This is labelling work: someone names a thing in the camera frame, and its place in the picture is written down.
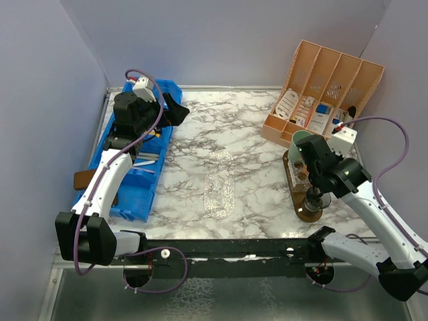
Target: wall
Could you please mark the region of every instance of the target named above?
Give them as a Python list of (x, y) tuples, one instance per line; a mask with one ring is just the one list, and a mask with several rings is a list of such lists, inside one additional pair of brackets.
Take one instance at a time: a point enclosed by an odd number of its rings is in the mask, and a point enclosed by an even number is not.
[[(385, 65), (384, 78), (363, 116), (385, 115), (407, 129), (407, 158), (380, 179), (380, 189), (397, 212), (428, 240), (428, 2), (394, 0), (362, 57)], [(358, 127), (365, 165), (378, 173), (403, 151), (403, 137), (392, 124), (371, 120)]]
[(106, 80), (58, 0), (0, 10), (0, 315), (34, 320)]
[(62, 0), (113, 86), (282, 86), (301, 39), (359, 56), (390, 0)]

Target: purple cable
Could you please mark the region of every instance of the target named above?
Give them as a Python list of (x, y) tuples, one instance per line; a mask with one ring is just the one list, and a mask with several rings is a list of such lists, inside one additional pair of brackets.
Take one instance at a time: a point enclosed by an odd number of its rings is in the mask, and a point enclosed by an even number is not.
[(131, 290), (134, 290), (134, 291), (137, 291), (137, 292), (141, 292), (141, 293), (161, 294), (161, 293), (171, 292), (171, 291), (177, 289), (181, 284), (183, 284), (183, 282), (186, 280), (186, 277), (187, 277), (188, 265), (187, 265), (187, 260), (186, 260), (185, 254), (182, 251), (180, 251), (179, 249), (177, 249), (176, 247), (171, 247), (171, 246), (154, 247), (152, 249), (147, 249), (145, 251), (141, 251), (141, 252), (137, 252), (137, 253), (131, 253), (131, 254), (126, 254), (125, 256), (144, 255), (144, 254), (147, 254), (147, 253), (150, 253), (150, 252), (153, 252), (153, 251), (159, 251), (159, 250), (162, 250), (162, 249), (171, 249), (173, 251), (176, 251), (183, 258), (184, 263), (185, 263), (185, 272), (184, 272), (183, 277), (181, 278), (181, 280), (176, 285), (174, 285), (173, 287), (171, 287), (169, 289), (165, 289), (165, 290), (143, 290), (141, 288), (133, 288), (132, 286), (130, 286), (128, 284), (128, 282), (126, 281), (125, 273), (123, 273), (123, 280), (124, 280), (127, 288), (130, 288)]
[[(160, 104), (160, 109), (159, 109), (159, 115), (156, 118), (155, 122), (153, 123), (153, 125), (139, 138), (137, 138), (134, 142), (130, 143), (128, 146), (126, 146), (125, 148), (123, 148), (122, 150), (120, 150), (117, 154), (115, 154), (106, 164), (106, 167), (103, 167), (100, 174), (98, 175), (97, 179), (95, 180), (94, 183), (94, 187), (92, 188), (92, 190), (90, 191), (89, 195), (88, 195), (88, 202), (90, 202), (92, 200), (92, 198), (94, 197), (94, 194), (96, 192), (96, 189), (98, 188), (98, 185), (100, 184), (102, 178), (104, 177), (104, 174), (107, 171), (107, 168), (110, 167), (110, 165), (124, 152), (126, 152), (127, 150), (129, 150), (130, 148), (132, 148), (134, 145), (138, 144), (141, 140), (144, 139), (144, 137), (146, 137), (158, 124), (159, 120), (162, 117), (163, 114), (163, 104), (165, 103), (164, 99), (163, 99), (163, 93), (161, 90), (161, 87), (159, 87), (158, 83), (156, 82), (156, 80), (146, 74), (145, 72), (143, 72), (142, 70), (138, 70), (138, 69), (128, 69), (125, 71), (125, 77), (126, 79), (128, 78), (128, 74), (130, 72), (138, 72), (139, 74), (142, 74), (143, 76), (146, 76), (156, 87), (156, 89), (158, 90), (159, 93), (159, 104)], [(84, 205), (82, 212), (79, 215), (79, 219), (78, 219), (78, 224), (76, 226), (76, 232), (74, 233), (74, 246), (73, 246), (73, 260), (74, 260), (74, 268), (77, 272), (77, 274), (79, 276), (84, 276), (87, 273), (89, 273), (90, 270), (92, 270), (92, 268), (95, 266), (95, 264), (91, 264), (90, 267), (88, 267), (88, 269), (86, 269), (85, 271), (82, 271), (79, 267), (79, 259), (78, 259), (78, 249), (79, 249), (79, 233), (80, 233), (80, 229), (82, 228), (82, 222), (83, 222), (83, 218), (85, 217), (86, 212), (88, 211), (89, 206)]]
[[(361, 237), (359, 237), (357, 234), (354, 234), (354, 233), (349, 233), (348, 235), (346, 235), (346, 237), (350, 237), (350, 236), (353, 236), (353, 237), (356, 237), (357, 239), (359, 239), (362, 243), (364, 243), (365, 245), (367, 245), (367, 243), (366, 243), (366, 241), (365, 240), (363, 240)], [(315, 280), (313, 280), (308, 274), (306, 274), (306, 277), (309, 279), (309, 280), (311, 280), (312, 281), (312, 284), (314, 284), (315, 286), (318, 286), (318, 287), (320, 287), (320, 288), (323, 288), (323, 289), (325, 289), (325, 290), (329, 290), (329, 291), (333, 291), (333, 292), (339, 292), (339, 293), (351, 293), (351, 292), (357, 292), (357, 291), (359, 291), (359, 290), (361, 290), (361, 289), (363, 289), (363, 288), (365, 288), (366, 287), (366, 285), (370, 282), (370, 280), (372, 279), (372, 276), (371, 275), (368, 275), (368, 278), (367, 278), (367, 280), (365, 280), (360, 286), (357, 286), (357, 287), (355, 287), (355, 288), (352, 288), (352, 289), (345, 289), (345, 290), (343, 290), (343, 289), (336, 289), (336, 288), (330, 288), (329, 286), (325, 286), (325, 285), (323, 285), (323, 284), (319, 284), (319, 283), (317, 283), (317, 282), (315, 282)]]
[[(397, 159), (392, 165), (390, 165), (388, 167), (385, 167), (383, 170), (381, 170), (381, 172), (373, 179), (373, 193), (374, 193), (374, 196), (376, 197), (376, 200), (381, 205), (381, 207), (384, 207), (384, 211), (388, 215), (389, 219), (395, 224), (395, 226), (397, 226), (397, 228), (407, 238), (407, 240), (414, 247), (418, 248), (419, 244), (412, 238), (412, 236), (409, 234), (409, 232), (407, 232), (406, 229), (400, 224), (400, 222), (391, 213), (391, 211), (389, 211), (388, 207), (385, 207), (385, 203), (383, 203), (383, 200), (382, 200), (381, 196), (379, 195), (379, 190), (378, 190), (378, 181), (379, 181), (380, 177), (382, 175), (384, 175), (386, 172), (388, 172), (391, 169), (395, 168), (406, 157), (407, 152), (409, 151), (409, 147), (410, 147), (409, 135), (407, 134), (407, 131), (404, 129), (403, 125), (401, 125), (400, 123), (398, 123), (396, 120), (393, 120), (392, 118), (388, 118), (388, 117), (382, 117), (382, 116), (361, 117), (361, 118), (358, 118), (358, 119), (351, 120), (349, 122), (344, 122), (341, 126), (346, 126), (346, 125), (349, 125), (349, 124), (353, 124), (355, 122), (362, 122), (363, 120), (370, 120), (370, 119), (381, 119), (381, 120), (386, 120), (388, 122), (392, 122), (393, 124), (397, 125), (398, 128), (400, 128), (401, 132), (404, 135), (405, 147), (404, 147), (403, 153), (401, 154), (401, 156), (399, 157), (399, 159)], [(425, 249), (419, 249), (419, 251), (426, 258), (428, 258), (428, 252)]]

